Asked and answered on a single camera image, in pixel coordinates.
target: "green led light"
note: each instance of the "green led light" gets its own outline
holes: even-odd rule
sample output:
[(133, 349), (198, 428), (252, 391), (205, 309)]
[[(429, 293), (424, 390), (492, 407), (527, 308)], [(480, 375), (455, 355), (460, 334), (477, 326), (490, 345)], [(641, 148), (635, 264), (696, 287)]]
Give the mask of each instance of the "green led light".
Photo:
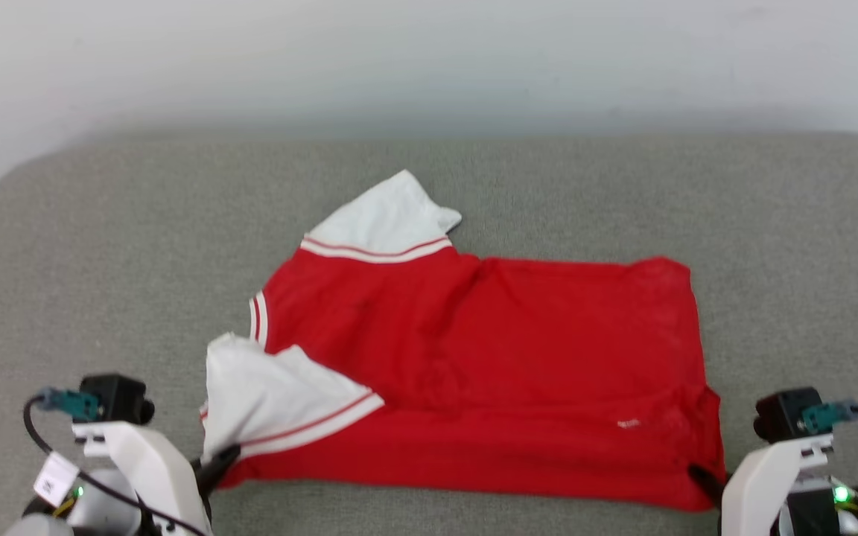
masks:
[(847, 488), (834, 488), (833, 501), (837, 503), (845, 503), (849, 500), (849, 490)]

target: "white sleeve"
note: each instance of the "white sleeve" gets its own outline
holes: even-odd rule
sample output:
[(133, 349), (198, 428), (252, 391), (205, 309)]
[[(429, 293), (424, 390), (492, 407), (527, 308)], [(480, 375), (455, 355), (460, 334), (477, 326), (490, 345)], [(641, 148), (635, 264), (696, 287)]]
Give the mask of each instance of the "white sleeve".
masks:
[(300, 247), (326, 257), (337, 257), (327, 255), (333, 250), (395, 257), (446, 242), (446, 234), (462, 219), (457, 211), (434, 203), (413, 174), (402, 170), (340, 207)]
[(233, 444), (241, 458), (309, 444), (384, 405), (366, 386), (310, 360), (299, 346), (276, 355), (226, 334), (208, 345), (204, 460)]

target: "white wall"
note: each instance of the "white wall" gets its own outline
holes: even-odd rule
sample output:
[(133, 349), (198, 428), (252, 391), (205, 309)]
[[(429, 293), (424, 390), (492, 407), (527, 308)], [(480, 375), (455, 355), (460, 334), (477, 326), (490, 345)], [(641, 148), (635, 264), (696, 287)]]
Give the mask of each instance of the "white wall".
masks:
[(858, 131), (858, 0), (0, 0), (0, 176), (127, 133)]

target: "gray couch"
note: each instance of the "gray couch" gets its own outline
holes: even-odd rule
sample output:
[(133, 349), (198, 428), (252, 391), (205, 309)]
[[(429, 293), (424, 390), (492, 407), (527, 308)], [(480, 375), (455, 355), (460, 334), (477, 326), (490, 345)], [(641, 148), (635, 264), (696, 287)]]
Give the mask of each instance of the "gray couch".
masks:
[[(0, 183), (0, 532), (43, 456), (19, 417), (82, 374), (146, 380), (153, 426), (200, 452), (207, 342), (313, 224), (411, 170), (463, 213), (477, 255), (693, 270), (726, 460), (762, 442), (753, 403), (791, 386), (858, 398), (858, 135), (385, 143), (147, 143), (45, 157)], [(68, 421), (39, 416), (74, 460)], [(858, 424), (831, 470), (858, 482)], [(715, 513), (324, 482), (214, 497), (220, 536), (712, 534)]]

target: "red shirt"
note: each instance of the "red shirt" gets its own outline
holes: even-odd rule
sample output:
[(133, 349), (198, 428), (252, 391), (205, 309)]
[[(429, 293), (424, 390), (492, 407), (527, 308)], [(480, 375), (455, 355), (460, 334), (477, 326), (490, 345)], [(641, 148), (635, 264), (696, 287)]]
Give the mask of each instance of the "red shirt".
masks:
[[(459, 221), (402, 172), (304, 238), (253, 299), (251, 335), (270, 356), (252, 359), (302, 351), (351, 387), (287, 383), (307, 392), (289, 395), (297, 406), (323, 401), (283, 418), (289, 430), (273, 426), (288, 401), (205, 423), (217, 436), (205, 450), (245, 445), (225, 484), (336, 479), (709, 508), (687, 466), (723, 478), (724, 456), (688, 268), (480, 259), (446, 237)], [(218, 362), (209, 399), (226, 408), (240, 389), (212, 381), (228, 369)], [(279, 373), (267, 374), (248, 381), (273, 390)], [(281, 445), (293, 430), (310, 437)]]

